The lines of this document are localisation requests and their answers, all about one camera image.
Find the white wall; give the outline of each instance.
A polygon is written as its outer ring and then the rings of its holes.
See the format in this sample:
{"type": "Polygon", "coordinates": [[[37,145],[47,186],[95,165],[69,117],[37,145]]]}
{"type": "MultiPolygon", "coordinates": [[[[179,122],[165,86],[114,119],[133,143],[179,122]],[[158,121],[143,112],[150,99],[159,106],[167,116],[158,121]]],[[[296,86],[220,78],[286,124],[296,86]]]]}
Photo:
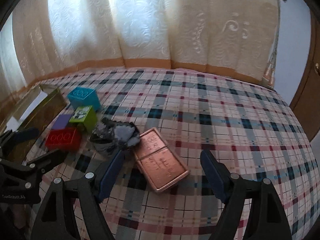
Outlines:
{"type": "Polygon", "coordinates": [[[303,0],[281,0],[275,90],[288,105],[306,67],[310,37],[311,16],[306,3],[303,0]]]}
{"type": "Polygon", "coordinates": [[[311,141],[311,148],[318,163],[318,169],[320,172],[320,132],[311,141]]]}

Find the white curtain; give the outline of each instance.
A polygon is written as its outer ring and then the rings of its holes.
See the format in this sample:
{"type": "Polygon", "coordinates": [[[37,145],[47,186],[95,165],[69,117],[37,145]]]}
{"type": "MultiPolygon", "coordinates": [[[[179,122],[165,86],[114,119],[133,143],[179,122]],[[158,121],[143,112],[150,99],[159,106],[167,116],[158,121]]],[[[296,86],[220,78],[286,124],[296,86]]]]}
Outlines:
{"type": "Polygon", "coordinates": [[[277,0],[21,0],[0,34],[4,94],[87,67],[123,65],[258,83],[278,20],[277,0]]]}

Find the blue toy block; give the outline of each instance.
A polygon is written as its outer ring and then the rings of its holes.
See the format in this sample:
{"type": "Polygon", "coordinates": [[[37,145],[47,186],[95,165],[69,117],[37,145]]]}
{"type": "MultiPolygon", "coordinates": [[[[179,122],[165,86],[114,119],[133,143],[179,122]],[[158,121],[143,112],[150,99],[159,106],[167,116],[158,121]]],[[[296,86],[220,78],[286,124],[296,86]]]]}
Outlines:
{"type": "Polygon", "coordinates": [[[67,98],[75,110],[79,106],[93,106],[95,111],[101,107],[97,92],[91,88],[76,87],[67,95],[67,98]]]}

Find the copper ingot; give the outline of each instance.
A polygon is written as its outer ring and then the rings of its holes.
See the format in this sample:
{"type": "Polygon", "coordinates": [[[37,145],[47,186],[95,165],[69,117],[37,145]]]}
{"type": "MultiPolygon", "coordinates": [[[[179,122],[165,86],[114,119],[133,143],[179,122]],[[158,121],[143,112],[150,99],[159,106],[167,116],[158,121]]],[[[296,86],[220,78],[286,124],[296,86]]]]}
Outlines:
{"type": "Polygon", "coordinates": [[[134,156],[155,192],[162,192],[189,174],[187,166],[168,147],[156,128],[140,136],[134,156]]]}

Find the bed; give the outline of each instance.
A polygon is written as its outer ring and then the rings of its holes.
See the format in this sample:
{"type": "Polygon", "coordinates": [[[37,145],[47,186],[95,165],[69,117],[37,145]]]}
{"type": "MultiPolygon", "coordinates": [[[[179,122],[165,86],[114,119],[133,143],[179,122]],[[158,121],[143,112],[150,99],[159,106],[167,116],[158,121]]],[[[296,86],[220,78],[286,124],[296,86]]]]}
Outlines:
{"type": "MultiPolygon", "coordinates": [[[[125,160],[111,195],[100,205],[116,239],[208,239],[223,204],[213,195],[200,165],[209,149],[230,172],[245,179],[271,179],[282,201],[293,240],[301,240],[319,215],[319,173],[310,143],[289,106],[273,90],[230,78],[185,69],[117,69],[74,73],[42,83],[94,88],[102,116],[134,122],[140,132],[157,127],[188,165],[190,175],[156,194],[135,165],[125,160]]],[[[68,105],[62,113],[72,113],[68,105]]],[[[50,127],[27,155],[42,155],[50,127]]],[[[44,197],[55,177],[77,179],[94,171],[104,157],[84,136],[79,152],[43,176],[44,197]]],[[[40,204],[28,209],[30,231],[40,204]]],[[[87,235],[80,203],[74,203],[82,239],[87,235]]],[[[235,235],[241,239],[250,210],[245,202],[235,235]]]]}

